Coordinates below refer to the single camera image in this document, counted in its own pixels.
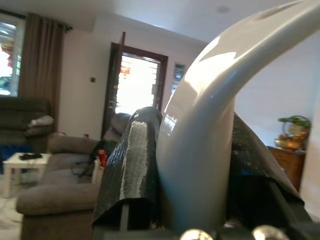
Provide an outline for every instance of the metal screw head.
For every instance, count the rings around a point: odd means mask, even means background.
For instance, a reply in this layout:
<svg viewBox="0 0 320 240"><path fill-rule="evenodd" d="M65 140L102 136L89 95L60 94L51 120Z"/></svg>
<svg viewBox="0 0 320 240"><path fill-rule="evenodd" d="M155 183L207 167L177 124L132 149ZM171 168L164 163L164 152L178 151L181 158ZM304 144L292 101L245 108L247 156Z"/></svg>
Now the metal screw head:
<svg viewBox="0 0 320 240"><path fill-rule="evenodd" d="M189 229L185 231L180 240L214 240L208 233L200 229Z"/></svg>
<svg viewBox="0 0 320 240"><path fill-rule="evenodd" d="M252 235L255 240L290 240L280 229L269 225L256 227Z"/></svg>

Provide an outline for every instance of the white wall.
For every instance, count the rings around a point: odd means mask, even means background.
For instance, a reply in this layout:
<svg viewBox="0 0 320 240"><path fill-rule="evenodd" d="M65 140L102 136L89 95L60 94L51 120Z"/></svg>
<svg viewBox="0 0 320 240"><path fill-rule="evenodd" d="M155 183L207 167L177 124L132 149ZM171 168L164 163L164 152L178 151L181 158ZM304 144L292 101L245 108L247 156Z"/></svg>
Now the white wall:
<svg viewBox="0 0 320 240"><path fill-rule="evenodd" d="M126 32L125 45L166 55L168 66L162 109L170 97L175 62L187 67L205 43L118 16L98 17L93 33L72 30L65 36L58 130L69 136L89 134L99 139L102 129L111 42Z"/></svg>
<svg viewBox="0 0 320 240"><path fill-rule="evenodd" d="M238 93L235 111L267 146L282 133L278 118L313 118L320 78L320 32L262 69Z"/></svg>

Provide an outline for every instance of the gray sofa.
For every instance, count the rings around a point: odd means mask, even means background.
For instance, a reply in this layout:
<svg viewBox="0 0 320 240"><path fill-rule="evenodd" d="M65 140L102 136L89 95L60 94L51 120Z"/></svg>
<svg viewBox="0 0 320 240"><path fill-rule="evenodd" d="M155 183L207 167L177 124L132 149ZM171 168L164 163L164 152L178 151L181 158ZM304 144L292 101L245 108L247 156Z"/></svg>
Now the gray sofa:
<svg viewBox="0 0 320 240"><path fill-rule="evenodd" d="M30 145L35 153L46 152L52 127L38 127L35 134L27 134L31 120L50 114L46 99L0 97L0 145Z"/></svg>
<svg viewBox="0 0 320 240"><path fill-rule="evenodd" d="M115 115L105 138L118 141L129 115ZM79 177L97 140L56 136L49 140L52 156L37 186L17 199L16 210L23 214L22 240L92 239L92 215L100 186L91 176Z"/></svg>

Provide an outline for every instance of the tiled floor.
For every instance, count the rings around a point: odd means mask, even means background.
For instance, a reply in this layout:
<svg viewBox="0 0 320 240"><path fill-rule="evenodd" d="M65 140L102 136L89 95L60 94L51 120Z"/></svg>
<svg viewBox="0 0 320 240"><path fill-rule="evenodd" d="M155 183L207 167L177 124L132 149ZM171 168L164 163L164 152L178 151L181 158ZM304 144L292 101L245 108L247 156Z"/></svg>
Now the tiled floor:
<svg viewBox="0 0 320 240"><path fill-rule="evenodd" d="M16 211L19 193L36 184L37 172L29 171L21 176L20 185L12 185L11 197L3 198L4 175L0 174L0 239L19 240L22 215Z"/></svg>

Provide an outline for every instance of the ceiling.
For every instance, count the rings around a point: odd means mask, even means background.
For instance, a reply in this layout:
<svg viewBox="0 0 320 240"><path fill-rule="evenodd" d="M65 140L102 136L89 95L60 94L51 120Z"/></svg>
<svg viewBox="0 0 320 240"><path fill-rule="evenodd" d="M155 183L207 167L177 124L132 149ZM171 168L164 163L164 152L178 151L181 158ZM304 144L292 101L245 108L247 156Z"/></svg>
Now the ceiling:
<svg viewBox="0 0 320 240"><path fill-rule="evenodd" d="M96 17L116 14L210 42L237 21L290 0L0 0L0 8L33 12L92 31Z"/></svg>

